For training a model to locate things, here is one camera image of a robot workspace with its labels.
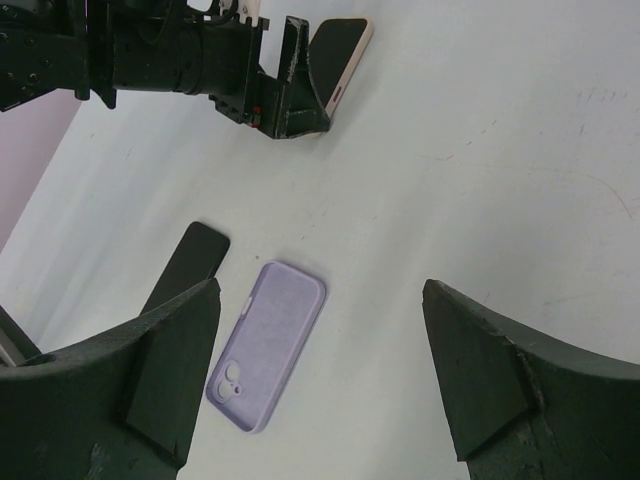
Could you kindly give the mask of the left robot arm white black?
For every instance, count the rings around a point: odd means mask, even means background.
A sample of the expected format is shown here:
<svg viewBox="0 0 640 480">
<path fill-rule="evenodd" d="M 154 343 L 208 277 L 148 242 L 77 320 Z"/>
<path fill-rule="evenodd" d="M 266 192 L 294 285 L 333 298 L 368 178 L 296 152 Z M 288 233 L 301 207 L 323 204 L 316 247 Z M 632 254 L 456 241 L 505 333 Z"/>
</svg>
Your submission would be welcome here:
<svg viewBox="0 0 640 480">
<path fill-rule="evenodd" d="M 5 1 L 1 107 L 56 90 L 108 108 L 121 90 L 204 95 L 230 120 L 272 139 L 323 133 L 330 118 L 312 79 L 307 21 L 285 22 L 279 70 L 260 66 L 269 22 L 256 1 L 206 10 L 170 1 Z"/>
</svg>

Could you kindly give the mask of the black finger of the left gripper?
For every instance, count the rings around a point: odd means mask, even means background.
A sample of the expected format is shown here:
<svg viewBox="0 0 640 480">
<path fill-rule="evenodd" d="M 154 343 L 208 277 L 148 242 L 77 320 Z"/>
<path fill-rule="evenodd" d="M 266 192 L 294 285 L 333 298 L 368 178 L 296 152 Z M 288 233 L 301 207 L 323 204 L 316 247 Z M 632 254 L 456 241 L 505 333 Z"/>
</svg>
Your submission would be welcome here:
<svg viewBox="0 0 640 480">
<path fill-rule="evenodd" d="M 278 95 L 273 139 L 294 139 L 330 129 L 326 107 L 317 91 L 310 61 L 310 25 L 287 16 L 277 75 Z"/>
</svg>

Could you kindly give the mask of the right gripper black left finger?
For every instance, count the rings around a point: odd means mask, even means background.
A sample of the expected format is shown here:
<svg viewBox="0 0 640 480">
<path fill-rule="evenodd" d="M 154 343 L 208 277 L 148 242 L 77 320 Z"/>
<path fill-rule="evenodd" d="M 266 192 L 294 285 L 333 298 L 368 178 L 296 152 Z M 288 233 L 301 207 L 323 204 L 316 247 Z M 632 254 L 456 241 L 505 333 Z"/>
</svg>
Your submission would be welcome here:
<svg viewBox="0 0 640 480">
<path fill-rule="evenodd" d="M 174 479 L 220 316 L 207 279 L 158 308 L 1 369 L 4 479 Z"/>
</svg>

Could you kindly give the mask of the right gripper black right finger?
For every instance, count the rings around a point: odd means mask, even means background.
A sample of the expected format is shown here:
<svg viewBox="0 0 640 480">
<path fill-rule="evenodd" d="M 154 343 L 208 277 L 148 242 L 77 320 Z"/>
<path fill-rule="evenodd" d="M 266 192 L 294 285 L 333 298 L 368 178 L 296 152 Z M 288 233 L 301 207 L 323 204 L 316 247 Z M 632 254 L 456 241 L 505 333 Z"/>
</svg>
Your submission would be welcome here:
<svg viewBox="0 0 640 480">
<path fill-rule="evenodd" d="M 423 312 L 458 461 L 473 479 L 636 479 L 639 367 L 429 280 Z"/>
</svg>

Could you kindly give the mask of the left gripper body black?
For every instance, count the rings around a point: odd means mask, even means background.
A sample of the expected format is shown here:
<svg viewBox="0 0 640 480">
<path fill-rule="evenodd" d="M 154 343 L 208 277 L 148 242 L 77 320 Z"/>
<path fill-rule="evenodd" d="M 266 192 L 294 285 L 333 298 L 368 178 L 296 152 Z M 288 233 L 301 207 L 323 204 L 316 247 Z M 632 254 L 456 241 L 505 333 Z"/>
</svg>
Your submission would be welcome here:
<svg viewBox="0 0 640 480">
<path fill-rule="evenodd" d="M 207 81 L 207 97 L 215 109 L 238 124 L 245 124 L 276 138 L 281 82 L 260 66 L 263 33 L 269 20 L 234 17 L 213 29 L 213 71 Z"/>
</svg>

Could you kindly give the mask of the lilac silicone phone case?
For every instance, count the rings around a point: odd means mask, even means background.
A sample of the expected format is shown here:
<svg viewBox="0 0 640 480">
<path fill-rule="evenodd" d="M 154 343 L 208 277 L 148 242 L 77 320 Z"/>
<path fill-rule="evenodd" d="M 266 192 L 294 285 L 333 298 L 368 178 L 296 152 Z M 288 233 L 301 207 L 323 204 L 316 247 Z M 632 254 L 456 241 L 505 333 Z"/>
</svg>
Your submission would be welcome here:
<svg viewBox="0 0 640 480">
<path fill-rule="evenodd" d="M 241 431 L 267 425 L 326 298 L 320 279 L 286 263 L 260 270 L 205 388 Z"/>
</svg>

